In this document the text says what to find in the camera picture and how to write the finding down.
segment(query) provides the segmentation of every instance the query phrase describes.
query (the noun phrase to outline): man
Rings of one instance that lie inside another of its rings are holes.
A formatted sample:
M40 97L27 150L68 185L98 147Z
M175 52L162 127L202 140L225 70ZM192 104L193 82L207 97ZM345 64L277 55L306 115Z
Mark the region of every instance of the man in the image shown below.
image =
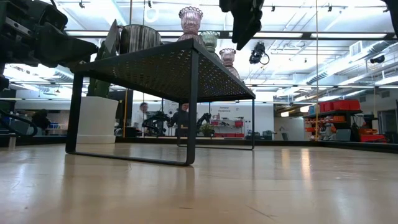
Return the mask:
M177 111L174 113L172 119L170 120L170 123L168 124L169 127L174 126L175 123L178 124L178 119L180 120L180 125L183 126L183 128L181 129L181 137L187 136L188 134L188 108L189 108L189 104L188 103L184 103L181 106L181 110ZM175 130L175 136L177 136L178 134L178 129Z
M132 126L142 131L142 122L147 119L148 104L141 103L139 111L135 113Z

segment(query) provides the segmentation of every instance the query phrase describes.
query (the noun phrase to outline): glass vase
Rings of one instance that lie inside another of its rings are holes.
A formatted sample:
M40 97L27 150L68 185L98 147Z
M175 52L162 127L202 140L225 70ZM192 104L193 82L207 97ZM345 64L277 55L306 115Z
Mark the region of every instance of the glass vase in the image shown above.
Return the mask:
M241 77L239 76L238 71L234 68L236 51L234 49L223 49L220 50L221 59L223 61L223 65L239 80Z
M196 7L185 7L180 10L178 14L181 19L181 27L184 32L177 41L187 40L187 39L195 39L199 44L205 46L205 43L198 35L198 31L200 28L200 21L203 17L203 13L200 9Z
M217 47L217 40L220 37L217 32L214 31L204 31L200 33L200 36L205 43L205 47L209 53L214 56L218 62L223 63L223 61L220 59L218 54L216 53L216 47Z

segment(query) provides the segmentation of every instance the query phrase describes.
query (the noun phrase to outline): air duct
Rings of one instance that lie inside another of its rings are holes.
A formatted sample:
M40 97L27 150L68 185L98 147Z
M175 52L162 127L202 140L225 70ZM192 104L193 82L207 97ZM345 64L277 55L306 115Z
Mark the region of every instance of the air duct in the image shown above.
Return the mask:
M321 68L321 72L318 73L318 75L317 71L309 74L305 83L307 85L312 85L316 81L350 68L353 66L354 62L375 57L377 54L396 43L397 42L394 40L383 40L376 43L370 40L359 41L349 48L349 52Z

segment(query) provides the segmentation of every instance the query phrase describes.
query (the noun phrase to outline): perforated tabletop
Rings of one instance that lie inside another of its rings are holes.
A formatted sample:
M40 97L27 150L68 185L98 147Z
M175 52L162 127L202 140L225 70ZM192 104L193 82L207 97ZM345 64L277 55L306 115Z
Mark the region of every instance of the perforated tabletop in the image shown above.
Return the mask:
M250 100L255 94L193 39L79 65L75 73L176 102L190 96L192 52L199 55L198 102Z

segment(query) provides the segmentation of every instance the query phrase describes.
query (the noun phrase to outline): person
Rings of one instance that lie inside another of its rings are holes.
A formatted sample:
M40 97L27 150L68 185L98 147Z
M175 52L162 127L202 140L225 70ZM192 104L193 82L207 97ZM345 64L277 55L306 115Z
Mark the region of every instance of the person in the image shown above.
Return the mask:
M180 119L180 125L182 125L184 128L181 129L181 136L187 136L188 134L188 108L189 108L189 104L188 103L184 103L181 106L181 110L177 111L173 114L172 119L170 120L170 123L168 124L169 127L174 126L174 124L178 123L178 119ZM177 136L178 134L178 129L175 130L175 136Z
M148 110L148 104L147 103L141 103L139 105L139 111L137 113L134 113L134 119L132 121L133 127L137 129L142 129L142 122L147 119L147 110Z
M51 124L50 120L47 118L47 110L41 109L33 114L32 122L37 126L38 136L45 135L45 130Z

